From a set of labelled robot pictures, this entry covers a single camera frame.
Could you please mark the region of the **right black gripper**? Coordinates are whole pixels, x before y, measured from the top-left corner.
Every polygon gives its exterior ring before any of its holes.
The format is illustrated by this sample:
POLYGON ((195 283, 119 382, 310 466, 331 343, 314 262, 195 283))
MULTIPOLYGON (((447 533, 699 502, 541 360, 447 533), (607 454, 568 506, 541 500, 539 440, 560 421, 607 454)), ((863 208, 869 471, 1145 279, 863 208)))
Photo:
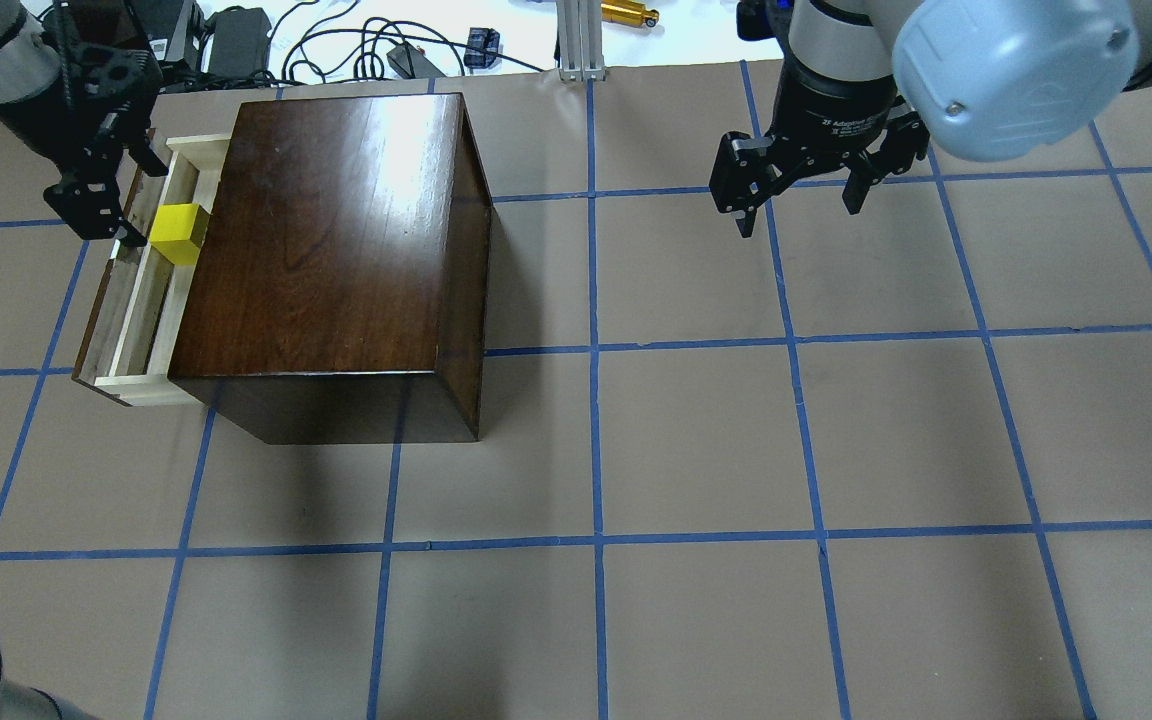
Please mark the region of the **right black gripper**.
POLYGON ((771 136, 723 132, 719 138, 708 177, 717 210, 730 215, 740 236, 748 240, 758 210, 772 197, 799 179, 846 167, 841 197, 847 213, 859 214, 882 179, 902 176, 929 156, 929 127, 911 105, 890 111, 896 96, 890 74, 844 81, 823 76, 799 60, 783 61, 771 136), (879 147, 864 150, 882 127, 879 147))

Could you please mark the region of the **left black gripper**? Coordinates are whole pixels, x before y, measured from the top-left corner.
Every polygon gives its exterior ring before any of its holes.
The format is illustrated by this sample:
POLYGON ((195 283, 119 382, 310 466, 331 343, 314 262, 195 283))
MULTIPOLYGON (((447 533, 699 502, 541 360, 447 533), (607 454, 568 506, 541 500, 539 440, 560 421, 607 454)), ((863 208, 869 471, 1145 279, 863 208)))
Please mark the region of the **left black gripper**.
POLYGON ((44 200, 82 240, 145 247, 122 209, 123 152, 162 179, 147 128, 162 74, 142 20, 0 20, 0 122, 56 165, 44 200))

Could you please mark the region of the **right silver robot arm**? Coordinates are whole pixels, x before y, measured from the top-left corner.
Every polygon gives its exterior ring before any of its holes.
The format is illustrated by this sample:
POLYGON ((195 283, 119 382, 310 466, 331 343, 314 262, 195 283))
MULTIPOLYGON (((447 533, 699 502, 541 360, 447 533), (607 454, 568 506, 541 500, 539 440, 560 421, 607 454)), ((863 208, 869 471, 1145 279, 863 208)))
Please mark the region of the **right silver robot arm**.
POLYGON ((804 179, 846 172, 858 214, 932 145, 1023 158, 1152 88, 1152 1, 741 1, 736 17, 783 54, 767 129, 726 132, 710 173, 744 237, 804 179))

